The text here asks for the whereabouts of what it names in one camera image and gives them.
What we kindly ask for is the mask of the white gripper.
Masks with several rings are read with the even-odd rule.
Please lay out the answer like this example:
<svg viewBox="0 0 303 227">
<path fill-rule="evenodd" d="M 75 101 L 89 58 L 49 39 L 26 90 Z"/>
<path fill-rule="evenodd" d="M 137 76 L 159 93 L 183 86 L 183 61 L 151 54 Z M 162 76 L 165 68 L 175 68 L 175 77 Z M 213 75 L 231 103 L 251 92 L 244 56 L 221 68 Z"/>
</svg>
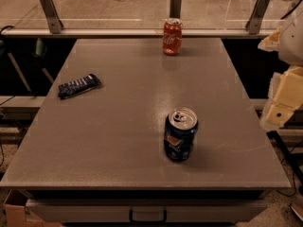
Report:
<svg viewBox="0 0 303 227">
<path fill-rule="evenodd" d="M 279 58 L 292 65 L 283 74 L 274 72 L 260 118 L 264 130 L 276 131 L 303 105 L 302 3 L 287 16 L 282 28 L 278 27 L 258 44 L 258 49 L 278 51 Z"/>
</svg>

